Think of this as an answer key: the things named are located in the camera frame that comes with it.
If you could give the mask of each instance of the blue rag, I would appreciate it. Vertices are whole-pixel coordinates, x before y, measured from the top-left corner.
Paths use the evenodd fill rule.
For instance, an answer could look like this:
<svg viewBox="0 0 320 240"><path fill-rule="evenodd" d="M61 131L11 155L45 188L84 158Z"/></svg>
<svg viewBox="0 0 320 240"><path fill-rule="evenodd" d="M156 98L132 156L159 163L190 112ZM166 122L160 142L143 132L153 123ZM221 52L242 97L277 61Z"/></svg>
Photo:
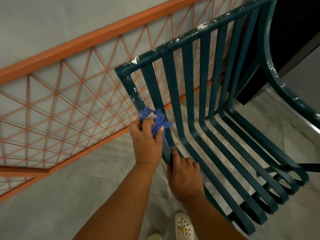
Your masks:
<svg viewBox="0 0 320 240"><path fill-rule="evenodd" d="M139 110L139 121L142 123L146 119L146 117L151 113L154 113L157 116L153 120L154 125L151 127L152 136L154 138L156 136L156 133L158 132L158 130L161 129L162 126L164 128L169 128L172 126L172 123L166 121L166 116L164 113L161 112L161 109L157 109L156 111L154 111L149 107L144 107L143 109ZM163 131L163 140L165 140L165 130Z"/></svg>

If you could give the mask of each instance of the floor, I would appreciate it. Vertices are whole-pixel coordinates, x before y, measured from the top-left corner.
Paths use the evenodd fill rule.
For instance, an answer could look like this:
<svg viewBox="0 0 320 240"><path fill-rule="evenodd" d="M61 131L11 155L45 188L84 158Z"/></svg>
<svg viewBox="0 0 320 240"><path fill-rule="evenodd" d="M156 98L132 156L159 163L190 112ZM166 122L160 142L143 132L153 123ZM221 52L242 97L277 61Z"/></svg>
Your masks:
<svg viewBox="0 0 320 240"><path fill-rule="evenodd" d="M197 100L198 95L195 95L195 104L197 104ZM185 102L182 102L181 105L185 120ZM283 108L268 93L260 94L245 106L236 104L236 109L296 162L320 163L320 140L317 140L319 135L315 135L312 130L304 129L304 125L301 124L298 117ZM172 111L168 110L167 114L169 120L174 121ZM222 122L221 125L233 134ZM225 146L243 162L243 158L237 154L234 148L213 127L212 130ZM188 153L180 146L175 124L172 131L177 146L184 156L188 156ZM190 138L188 130L185 129L185 132L186 136ZM242 185L252 193L251 186L242 179L238 171L230 165L221 152L208 141L205 135L199 134ZM236 136L235 138L259 161L258 156L240 138ZM241 198L228 185L228 182L209 158L200 148L197 148L197 151L235 200L241 203ZM72 239L90 216L117 189L133 165L132 141L130 135L126 133L2 202L0 204L1 239ZM205 176L203 181L222 209L229 213L228 205ZM302 187L297 194L290 197L288 202L280 206L274 215L268 215L268 221L262 226L256 226L256 233L247 238L255 240L319 239L317 231L320 222L319 202L320 174L311 173L310 182ZM174 214L178 210L185 211L183 206L174 199L172 193L168 191L164 164L161 163L152 179L149 201L139 239L145 240L149 234L156 231L163 236L163 239L175 239Z"/></svg>

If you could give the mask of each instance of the white paint speck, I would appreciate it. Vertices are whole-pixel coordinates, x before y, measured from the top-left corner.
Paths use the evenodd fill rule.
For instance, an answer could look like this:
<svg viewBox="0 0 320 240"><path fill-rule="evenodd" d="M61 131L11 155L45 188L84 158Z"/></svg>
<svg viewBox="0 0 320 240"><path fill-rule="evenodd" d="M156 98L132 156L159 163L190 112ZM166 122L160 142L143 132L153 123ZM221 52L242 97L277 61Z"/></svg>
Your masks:
<svg viewBox="0 0 320 240"><path fill-rule="evenodd" d="M203 30L203 29L205 29L206 27L208 27L208 24L207 24L207 23L204 23L204 24L200 24L197 28L198 28L198 30Z"/></svg>
<svg viewBox="0 0 320 240"><path fill-rule="evenodd" d="M139 59L138 59L138 56L137 56L137 57L135 57L135 58L134 58L132 61L130 61L130 62L133 63L133 64L137 64L138 61L139 61Z"/></svg>

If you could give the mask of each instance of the foot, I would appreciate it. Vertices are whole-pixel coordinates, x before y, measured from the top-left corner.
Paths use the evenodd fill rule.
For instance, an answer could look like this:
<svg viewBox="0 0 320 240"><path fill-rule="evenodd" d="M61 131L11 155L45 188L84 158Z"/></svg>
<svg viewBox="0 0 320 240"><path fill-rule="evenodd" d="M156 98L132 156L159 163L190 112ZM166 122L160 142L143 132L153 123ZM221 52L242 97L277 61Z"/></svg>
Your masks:
<svg viewBox="0 0 320 240"><path fill-rule="evenodd" d="M194 240L195 234L190 218L183 212L178 212L175 217L175 230L177 240Z"/></svg>
<svg viewBox="0 0 320 240"><path fill-rule="evenodd" d="M162 240L162 237L159 234L152 234L146 240Z"/></svg>

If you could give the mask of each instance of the chair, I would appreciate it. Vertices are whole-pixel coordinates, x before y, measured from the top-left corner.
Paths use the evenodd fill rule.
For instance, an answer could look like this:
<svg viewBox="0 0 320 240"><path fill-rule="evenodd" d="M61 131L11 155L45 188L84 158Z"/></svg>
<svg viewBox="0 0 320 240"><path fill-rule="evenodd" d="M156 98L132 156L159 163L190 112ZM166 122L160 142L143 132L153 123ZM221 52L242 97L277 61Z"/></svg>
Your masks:
<svg viewBox="0 0 320 240"><path fill-rule="evenodd" d="M249 121L242 117L233 107L233 100L242 90L247 82L256 71L257 66L262 66L269 82L274 90L298 113L304 116L312 124L319 126L320 119L315 111L309 108L281 82L276 70L272 64L269 51L269 28L271 17L274 11L276 0L253 0L244 6L238 7L229 13L217 17L214 20L200 25L198 28L162 44L154 50L150 50L134 60L118 66L115 71L122 81L124 88L129 94L137 110L145 107L145 104L131 78L131 73L141 69L145 79L146 86L149 90L152 102L156 109L161 109L165 113L161 93L158 87L152 63L162 59L168 90L170 94L174 119L178 131L178 137L186 148L188 153L197 161L203 173L208 177L216 190L224 198L226 203L232 209L232 212L226 215L213 196L204 186L205 194L211 204L230 222L234 221L246 234L251 235L255 231L253 222L263 224L267 220L267 214L274 214L278 210L278 204L284 204L289 195L294 195L299 186L305 185L308 180L308 174L288 155L279 149L273 142L256 129ZM224 49L228 32L228 24L234 21L232 37L228 50L226 71L218 108L215 109L216 96L220 84L222 73L222 63L224 61ZM238 84L244 59L248 46L254 31L256 22L258 22L258 53L253 60L249 69L246 71L243 79ZM216 50L214 57L214 67L212 75L212 85L210 91L209 113L206 117L206 92L208 86L208 68L211 32L218 30L216 40ZM199 136L195 129L194 115L194 76L193 76L193 41L200 39L200 92L199 92L199 125L206 136L216 145L224 154L230 163L239 171L239 173L255 189L255 193L250 195L244 187L238 182L228 168L215 155L212 149ZM201 149L207 154L210 160L221 171L229 183L234 187L238 194L244 200L240 205L229 194L226 188L218 180L215 174L206 165L198 152L187 140L183 122L182 112L179 100L179 91L177 85L177 76L174 63L173 52L182 48L184 84L186 92L187 121L188 129ZM238 59L235 64L235 56L238 50ZM216 120L215 115L220 118L245 142L247 143L269 166L265 170L247 151L229 134ZM225 147L225 145L215 136L207 127L206 120L209 120L214 128L232 145L238 153L254 168L259 176L266 183L261 185L248 170L238 161L237 158ZM163 145L162 158L166 163L170 160L170 148L175 148L173 137L170 129L165 131L166 143ZM269 172L274 171L276 174L272 177ZM288 172L294 171L300 178L294 179ZM280 180L287 182L289 187L279 184Z"/></svg>

